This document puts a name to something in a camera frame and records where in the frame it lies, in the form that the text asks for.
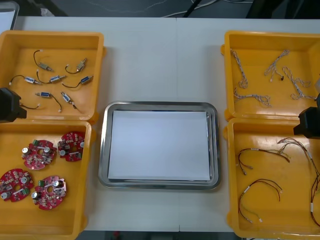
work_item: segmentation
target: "black wire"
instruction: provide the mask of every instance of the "black wire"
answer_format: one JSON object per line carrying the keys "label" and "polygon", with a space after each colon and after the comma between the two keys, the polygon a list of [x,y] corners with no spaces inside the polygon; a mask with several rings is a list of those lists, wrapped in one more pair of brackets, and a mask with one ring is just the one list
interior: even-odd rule
{"label": "black wire", "polygon": [[36,106],[36,107],[29,107],[29,106],[23,105],[22,103],[20,103],[20,106],[21,106],[21,107],[24,107],[24,108],[26,108],[26,109],[37,109],[37,108],[39,107],[39,105]]}
{"label": "black wire", "polygon": [[23,76],[23,75],[15,75],[15,76],[11,79],[11,81],[10,81],[9,83],[12,83],[12,81],[14,80],[15,77],[23,77],[23,78],[25,79],[25,76]]}
{"label": "black wire", "polygon": [[65,66],[64,70],[65,70],[68,74],[77,74],[77,73],[80,73],[80,71],[70,72],[70,71],[67,70],[67,68],[68,68],[68,65]]}
{"label": "black wire", "polygon": [[62,83],[63,86],[65,86],[66,88],[70,88],[70,89],[75,89],[75,88],[77,88],[80,84],[81,84],[81,81],[78,83],[77,86],[67,86],[67,85],[64,85],[64,83]]}
{"label": "black wire", "polygon": [[37,52],[40,52],[40,50],[37,50],[37,51],[35,51],[35,52],[33,53],[33,60],[34,60],[35,64],[39,67],[39,64],[38,64],[37,61],[36,61],[36,53],[37,53]]}
{"label": "black wire", "polygon": [[189,17],[189,15],[195,10],[195,8],[198,6],[198,4],[201,2],[202,0],[195,0],[193,2],[193,4],[191,5],[191,7],[186,11],[186,13],[183,15],[183,18],[187,18]]}
{"label": "black wire", "polygon": [[51,93],[50,93],[50,96],[53,97],[53,99],[59,104],[60,112],[62,112],[62,106],[61,106],[60,102],[58,102],[58,100],[55,98],[55,96],[53,96]]}
{"label": "black wire", "polygon": [[50,84],[50,83],[51,83],[50,81],[48,81],[48,82],[41,81],[41,80],[39,79],[39,72],[38,72],[38,71],[36,71],[36,77],[38,78],[38,81],[39,81],[40,83],[43,83],[43,84]]}

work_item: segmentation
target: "red circuit board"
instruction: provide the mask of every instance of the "red circuit board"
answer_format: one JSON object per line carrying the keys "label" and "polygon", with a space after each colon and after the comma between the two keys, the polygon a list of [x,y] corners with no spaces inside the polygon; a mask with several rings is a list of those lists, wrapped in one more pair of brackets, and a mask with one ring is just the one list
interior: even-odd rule
{"label": "red circuit board", "polygon": [[[35,192],[39,194],[39,198],[33,199],[35,205],[39,205],[39,209],[51,210],[59,206],[66,196],[67,185],[63,178],[58,176],[48,176],[42,180],[44,186],[36,186]],[[61,181],[63,184],[61,187],[55,187],[54,182]]]}
{"label": "red circuit board", "polygon": [[[27,178],[26,183],[22,183],[21,179]],[[15,168],[7,171],[0,178],[0,195],[3,193],[10,193],[10,197],[4,201],[11,200],[11,202],[18,202],[29,195],[30,189],[34,187],[31,175],[29,172],[21,168]]]}
{"label": "red circuit board", "polygon": [[[44,151],[46,147],[50,148],[49,152]],[[32,170],[43,169],[47,164],[50,164],[57,152],[54,144],[47,140],[34,140],[33,143],[29,144],[28,148],[24,148],[24,150],[26,149],[28,151],[22,154],[22,159],[24,160],[24,165]]]}
{"label": "red circuit board", "polygon": [[67,162],[76,162],[82,159],[85,145],[85,134],[83,132],[72,131],[61,137],[58,142],[60,158],[65,158]]}

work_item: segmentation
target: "dark floor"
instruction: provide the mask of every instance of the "dark floor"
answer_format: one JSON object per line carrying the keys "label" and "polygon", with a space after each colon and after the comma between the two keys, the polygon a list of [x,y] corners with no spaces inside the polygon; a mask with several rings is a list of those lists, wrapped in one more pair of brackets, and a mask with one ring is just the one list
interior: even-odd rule
{"label": "dark floor", "polygon": [[233,232],[84,231],[77,240],[240,240]]}

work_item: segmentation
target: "black device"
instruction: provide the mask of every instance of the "black device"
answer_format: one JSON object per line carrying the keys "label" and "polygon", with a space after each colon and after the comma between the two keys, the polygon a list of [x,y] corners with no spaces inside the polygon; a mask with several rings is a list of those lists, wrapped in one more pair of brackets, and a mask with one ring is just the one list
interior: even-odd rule
{"label": "black device", "polygon": [[304,135],[308,139],[320,139],[320,94],[316,107],[311,106],[299,114],[300,124],[293,128],[294,135]]}
{"label": "black device", "polygon": [[27,111],[20,107],[21,97],[6,87],[0,88],[0,123],[11,123],[14,120],[26,119]]}

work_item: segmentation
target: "capacitor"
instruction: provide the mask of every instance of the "capacitor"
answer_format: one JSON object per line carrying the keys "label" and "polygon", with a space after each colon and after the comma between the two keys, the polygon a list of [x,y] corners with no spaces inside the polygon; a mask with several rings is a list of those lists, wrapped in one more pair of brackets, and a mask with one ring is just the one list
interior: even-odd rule
{"label": "capacitor", "polygon": [[20,179],[20,182],[21,182],[22,184],[26,184],[26,183],[30,182],[30,177],[24,176],[24,177],[22,177],[22,178]]}
{"label": "capacitor", "polygon": [[1,198],[3,200],[9,199],[11,197],[11,193],[9,191],[1,193]]}
{"label": "capacitor", "polygon": [[40,187],[44,187],[44,186],[45,186],[45,181],[40,180],[40,181],[38,182],[38,185],[39,185]]}
{"label": "capacitor", "polygon": [[31,198],[34,199],[34,200],[37,200],[40,198],[40,192],[37,192],[37,191],[34,191],[32,194],[31,194]]}
{"label": "capacitor", "polygon": [[31,152],[31,151],[30,151],[29,148],[27,148],[27,147],[22,148],[22,153],[23,153],[23,154],[29,154],[30,152]]}
{"label": "capacitor", "polygon": [[64,156],[64,155],[66,155],[66,151],[65,150],[60,150],[59,154],[60,154],[60,156]]}
{"label": "capacitor", "polygon": [[52,152],[51,148],[46,146],[43,150],[46,154],[50,154]]}
{"label": "capacitor", "polygon": [[62,188],[62,187],[64,186],[64,182],[61,181],[61,180],[54,181],[54,182],[53,182],[53,186],[54,186],[55,188]]}

